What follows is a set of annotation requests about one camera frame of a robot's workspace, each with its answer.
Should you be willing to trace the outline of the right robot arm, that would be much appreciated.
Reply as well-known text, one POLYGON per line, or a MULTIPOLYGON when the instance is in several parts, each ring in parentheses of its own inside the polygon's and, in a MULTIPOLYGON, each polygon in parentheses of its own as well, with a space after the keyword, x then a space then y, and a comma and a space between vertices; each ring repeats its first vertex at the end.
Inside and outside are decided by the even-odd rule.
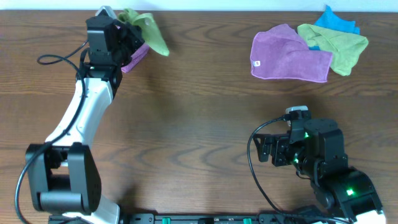
POLYGON ((286 109, 276 119, 290 129, 285 134, 261 134, 269 123, 258 126, 248 144, 255 144, 260 162, 276 167, 295 167, 296 175, 307 179, 320 204, 327 210, 304 208, 284 212, 271 207, 286 223, 386 223, 381 200, 371 179, 348 164, 344 136, 336 121, 313 119, 306 106, 286 109))

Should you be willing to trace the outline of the green cloth with label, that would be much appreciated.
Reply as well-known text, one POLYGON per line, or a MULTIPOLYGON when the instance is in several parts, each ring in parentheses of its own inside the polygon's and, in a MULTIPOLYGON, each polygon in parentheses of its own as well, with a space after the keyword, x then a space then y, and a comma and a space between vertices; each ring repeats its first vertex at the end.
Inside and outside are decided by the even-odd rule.
POLYGON ((162 37, 152 13, 139 14, 131 8, 126 8, 118 14, 118 20, 140 27, 145 43, 158 54, 166 57, 169 56, 169 48, 162 37))

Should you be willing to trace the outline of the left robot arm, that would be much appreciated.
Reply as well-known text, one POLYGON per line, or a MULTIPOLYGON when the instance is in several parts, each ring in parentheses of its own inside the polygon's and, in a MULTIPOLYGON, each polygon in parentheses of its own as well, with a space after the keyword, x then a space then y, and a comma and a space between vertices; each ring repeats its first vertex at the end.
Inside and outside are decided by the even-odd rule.
POLYGON ((60 216, 60 223, 119 223, 120 207, 102 194, 101 178, 91 146, 96 130, 116 96, 122 68, 144 45, 144 31, 115 17, 98 15, 86 20, 89 47, 78 65, 56 56, 76 71, 75 92, 61 122, 42 144, 30 144, 14 196, 29 179, 35 210, 60 216))

